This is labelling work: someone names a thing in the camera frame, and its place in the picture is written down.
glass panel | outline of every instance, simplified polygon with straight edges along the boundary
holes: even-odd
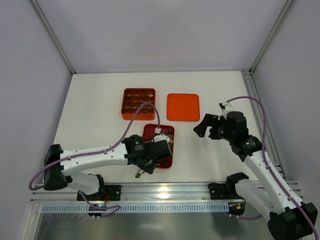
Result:
[[[258,213],[246,206],[246,217]],[[92,220],[86,213],[43,213],[36,240],[273,240],[266,221],[226,213],[117,214]]]

white wall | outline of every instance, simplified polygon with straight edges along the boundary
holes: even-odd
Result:
[[[20,240],[71,74],[27,0],[2,0],[0,23],[0,238]]]
[[[285,0],[38,0],[79,72],[250,68]]]
[[[320,1],[297,1],[254,77],[285,172],[320,210]],[[318,216],[317,229],[320,231]]]

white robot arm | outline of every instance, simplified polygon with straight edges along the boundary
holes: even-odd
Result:
[[[209,138],[228,141],[232,151],[253,171],[264,188],[258,189],[248,176],[241,172],[226,178],[226,191],[231,197],[241,196],[250,202],[267,221],[274,239],[296,240],[312,234],[313,230],[301,211],[314,226],[318,215],[316,207],[312,203],[305,204],[281,177],[268,154],[263,152],[259,139],[249,135],[243,113],[234,111],[229,102],[219,105],[221,115],[205,114],[202,122],[193,131],[203,138],[207,127],[211,127]],[[214,186],[221,188],[219,183],[211,183],[211,187]]]
[[[44,189],[55,191],[68,187],[85,195],[97,194],[100,189],[104,189],[103,178],[82,171],[110,165],[136,165],[140,168],[138,172],[152,174],[161,160],[172,156],[169,140],[164,134],[155,135],[150,142],[145,142],[141,136],[132,135],[110,151],[106,149],[113,144],[84,150],[62,150],[59,144],[52,145],[45,156],[45,166],[62,158],[69,160],[62,161],[44,172]]]

orange lid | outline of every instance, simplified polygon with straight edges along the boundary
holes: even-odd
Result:
[[[198,122],[200,120],[199,96],[186,93],[168,94],[166,118],[169,121]]]

red tray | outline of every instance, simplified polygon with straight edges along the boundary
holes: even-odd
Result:
[[[158,126],[157,124],[145,125],[142,137],[144,139],[153,138],[155,136],[155,129],[157,126]],[[168,169],[172,166],[172,161],[173,161],[175,129],[173,126],[167,126],[167,125],[160,125],[160,128],[161,128],[161,134],[167,135],[170,138],[169,147],[171,149],[172,156],[163,159],[162,162],[165,162],[165,163],[158,164],[156,167],[160,169]]]

